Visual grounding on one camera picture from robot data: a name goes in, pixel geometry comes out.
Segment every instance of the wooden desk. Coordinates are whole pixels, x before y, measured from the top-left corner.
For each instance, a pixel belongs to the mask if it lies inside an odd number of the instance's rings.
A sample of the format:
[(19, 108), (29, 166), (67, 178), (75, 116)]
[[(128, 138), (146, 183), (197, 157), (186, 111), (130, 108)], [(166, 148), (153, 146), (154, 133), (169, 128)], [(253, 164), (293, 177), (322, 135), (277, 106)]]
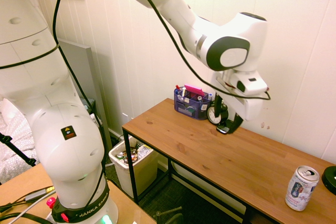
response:
[[(110, 188), (110, 197), (118, 206), (119, 217), (118, 224), (132, 224), (134, 221), (137, 224), (155, 224), (156, 222), (147, 215), (137, 204), (135, 204), (129, 197), (127, 197), (120, 189), (118, 189), (111, 182), (108, 183)], [(9, 202), (15, 201), (17, 198), (25, 195), (31, 191), (51, 186), (51, 180), (46, 174), (43, 167), (38, 164), (28, 171), (20, 174), (19, 176), (11, 179), (5, 184), (0, 186), (0, 206)], [(50, 213), (50, 209), (47, 207), (47, 199), (41, 201), (35, 207), (33, 207), (28, 213), (37, 215), (40, 217), (47, 217)], [(27, 205), (21, 205), (13, 207), (10, 210), (3, 212), (0, 216), (7, 215), (11, 212), (21, 212), (27, 208)], [(4, 220), (1, 224), (10, 222), (11, 219)], [(34, 223), (35, 222), (20, 218), (15, 223)]]
[(288, 183), (298, 166), (311, 166), (321, 176), (333, 164), (243, 128), (222, 135), (208, 120), (182, 115), (173, 104), (166, 99), (144, 112), (123, 126), (124, 134), (149, 144), (247, 209), (252, 207), (278, 223), (336, 223), (336, 196), (321, 180), (304, 211), (294, 211), (285, 203)]

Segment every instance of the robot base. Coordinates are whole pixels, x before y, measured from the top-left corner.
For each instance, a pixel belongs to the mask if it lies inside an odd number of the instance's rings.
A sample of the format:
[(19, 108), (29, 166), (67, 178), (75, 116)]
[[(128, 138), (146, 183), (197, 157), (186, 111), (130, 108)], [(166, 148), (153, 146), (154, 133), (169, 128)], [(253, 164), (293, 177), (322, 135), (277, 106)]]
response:
[[(65, 224), (60, 222), (55, 222), (51, 213), (46, 218), (53, 224)], [(114, 203), (111, 197), (108, 198), (105, 205), (92, 217), (77, 222), (78, 224), (117, 224), (118, 222), (118, 208), (117, 205)]]

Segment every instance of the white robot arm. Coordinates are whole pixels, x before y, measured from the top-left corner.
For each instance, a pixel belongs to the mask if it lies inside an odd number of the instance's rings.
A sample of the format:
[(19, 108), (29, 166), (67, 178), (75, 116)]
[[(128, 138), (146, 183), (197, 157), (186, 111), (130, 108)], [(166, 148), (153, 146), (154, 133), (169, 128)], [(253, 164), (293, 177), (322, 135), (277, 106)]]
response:
[[(137, 1), (149, 7), (147, 0)], [(241, 97), (267, 89), (256, 71), (266, 34), (263, 18), (241, 13), (217, 26), (195, 15), (183, 0), (153, 1), (184, 48), (214, 70), (213, 86)], [(29, 122), (37, 155), (58, 195), (55, 220), (103, 223), (108, 216), (117, 223), (118, 210), (102, 174), (99, 130), (79, 99), (37, 1), (0, 0), (0, 7), (0, 95)], [(261, 109), (262, 100), (217, 93), (244, 119)]]
[[(148, 0), (137, 1), (152, 7)], [(178, 32), (184, 49), (214, 71), (211, 85), (237, 112), (234, 120), (241, 118), (241, 123), (256, 118), (263, 100), (251, 98), (259, 97), (268, 89), (256, 70), (266, 37), (266, 20), (250, 13), (239, 13), (229, 23), (218, 26), (198, 17), (184, 0), (152, 2)], [(239, 125), (236, 124), (230, 133)]]

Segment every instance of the floor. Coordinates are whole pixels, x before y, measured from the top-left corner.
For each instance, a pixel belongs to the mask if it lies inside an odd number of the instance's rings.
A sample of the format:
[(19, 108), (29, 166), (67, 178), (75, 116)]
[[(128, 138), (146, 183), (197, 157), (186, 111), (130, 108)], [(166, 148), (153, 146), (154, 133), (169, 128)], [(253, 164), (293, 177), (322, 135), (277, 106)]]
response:
[[(159, 169), (157, 171), (159, 176), (162, 171)], [(106, 176), (121, 188), (114, 166), (106, 168)], [(240, 223), (176, 180), (173, 179), (169, 181), (168, 176), (160, 181), (157, 186), (140, 201), (139, 205), (150, 216), (154, 216), (157, 211), (165, 212), (177, 207), (182, 207), (182, 210), (174, 214), (182, 213), (184, 224)], [(172, 218), (174, 214), (163, 216), (163, 223)]]

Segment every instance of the aluminum can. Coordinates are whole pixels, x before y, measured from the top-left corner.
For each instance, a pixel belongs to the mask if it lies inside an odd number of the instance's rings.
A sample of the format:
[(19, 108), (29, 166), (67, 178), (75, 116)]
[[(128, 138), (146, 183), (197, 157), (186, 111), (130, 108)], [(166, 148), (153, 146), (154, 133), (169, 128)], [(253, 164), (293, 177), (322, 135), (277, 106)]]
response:
[(319, 182), (319, 178), (320, 175), (315, 169), (306, 165), (299, 166), (288, 185), (287, 205), (296, 211), (303, 211)]

